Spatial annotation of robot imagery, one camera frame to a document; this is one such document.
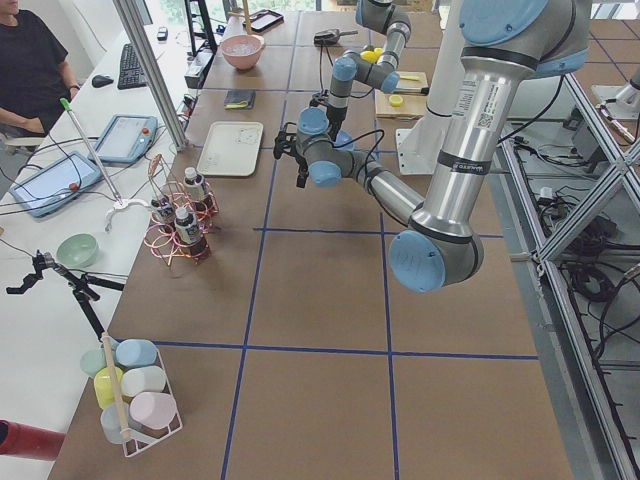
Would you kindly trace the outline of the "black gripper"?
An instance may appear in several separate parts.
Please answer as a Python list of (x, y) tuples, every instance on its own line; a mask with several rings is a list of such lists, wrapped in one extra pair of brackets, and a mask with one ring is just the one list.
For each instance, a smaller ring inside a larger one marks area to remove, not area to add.
[(295, 159), (298, 164), (298, 175), (296, 178), (296, 187), (304, 188), (306, 186), (306, 176), (309, 175), (308, 163), (304, 158), (304, 156), (298, 151), (295, 151)]
[(330, 139), (332, 145), (337, 148), (340, 145), (340, 129), (347, 114), (346, 107), (335, 107), (328, 105), (326, 107), (326, 116), (329, 121)]

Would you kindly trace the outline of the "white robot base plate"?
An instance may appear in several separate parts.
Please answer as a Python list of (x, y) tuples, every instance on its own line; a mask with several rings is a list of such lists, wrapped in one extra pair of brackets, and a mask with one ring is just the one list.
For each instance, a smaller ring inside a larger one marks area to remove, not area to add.
[(443, 141), (441, 131), (419, 133), (415, 129), (397, 129), (395, 141), (402, 175), (434, 174)]

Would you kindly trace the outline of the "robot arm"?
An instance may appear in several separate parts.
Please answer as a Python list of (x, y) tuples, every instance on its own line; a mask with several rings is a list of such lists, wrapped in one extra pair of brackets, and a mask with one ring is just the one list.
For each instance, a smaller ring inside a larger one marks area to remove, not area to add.
[(354, 81), (385, 94), (395, 91), (400, 81), (397, 73), (400, 55), (411, 37), (408, 15), (391, 1), (359, 1), (356, 22), (383, 34), (386, 40), (377, 58), (374, 50), (348, 50), (334, 62), (326, 107), (328, 135), (332, 140), (346, 118)]
[(403, 226), (390, 246), (396, 279), (422, 293), (472, 277), (484, 250), (470, 216), (519, 85), (561, 76), (585, 62), (591, 5), (587, 1), (466, 1), (458, 28), (464, 70), (435, 172), (425, 196), (364, 150), (337, 146), (354, 82), (392, 93), (400, 55), (411, 36), (407, 14), (389, 1), (362, 1), (357, 23), (386, 38), (375, 62), (349, 51), (333, 66), (327, 100), (303, 110), (294, 134), (276, 151), (293, 156), (300, 182), (330, 187), (350, 178)]

